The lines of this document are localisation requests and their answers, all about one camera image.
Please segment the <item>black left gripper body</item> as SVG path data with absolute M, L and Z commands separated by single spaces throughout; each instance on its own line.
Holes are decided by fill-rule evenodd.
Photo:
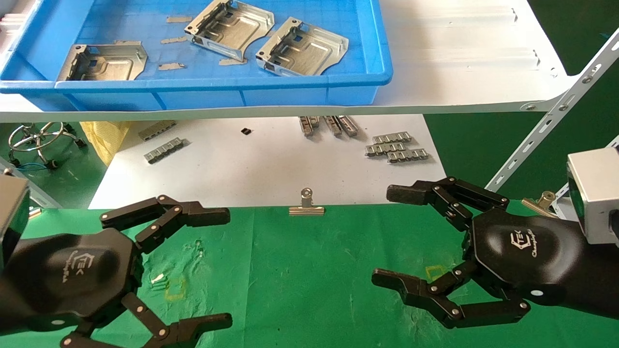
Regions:
M 121 299 L 142 272 L 141 252 L 113 228 L 22 239 L 1 273 L 0 332 L 102 328 L 126 310 Z

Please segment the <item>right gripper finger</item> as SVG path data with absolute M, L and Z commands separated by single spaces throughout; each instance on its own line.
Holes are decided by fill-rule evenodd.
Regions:
M 374 269 L 374 285 L 396 291 L 403 304 L 427 311 L 447 329 L 510 324 L 520 321 L 531 310 L 519 295 L 490 284 L 498 301 L 459 305 L 449 295 L 469 280 L 481 279 L 482 271 L 473 261 L 465 261 L 433 282 L 385 269 Z
M 505 211 L 509 205 L 508 198 L 455 177 L 439 181 L 417 180 L 410 187 L 390 185 L 386 198 L 392 203 L 431 205 L 460 232 L 472 226 L 473 214 L 468 206 L 486 212 L 495 208 Z

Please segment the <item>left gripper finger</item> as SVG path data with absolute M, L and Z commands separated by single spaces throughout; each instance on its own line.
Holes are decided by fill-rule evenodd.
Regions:
M 230 313 L 181 319 L 166 325 L 142 300 L 130 292 L 121 299 L 122 306 L 152 334 L 144 348 L 194 348 L 204 333 L 225 330 L 233 324 Z M 95 325 L 83 322 L 60 342 L 62 348 L 117 348 L 117 345 L 95 341 L 91 335 Z
M 149 223 L 135 236 L 137 249 L 146 255 L 182 227 L 225 225 L 230 220 L 228 208 L 205 208 L 199 201 L 176 201 L 166 195 L 132 203 L 100 216 L 102 227 L 117 231 Z

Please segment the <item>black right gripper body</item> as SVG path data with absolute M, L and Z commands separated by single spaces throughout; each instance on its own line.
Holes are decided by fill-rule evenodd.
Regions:
M 588 243 L 579 223 L 491 209 L 473 218 L 469 235 L 492 295 L 618 318 L 618 247 Z

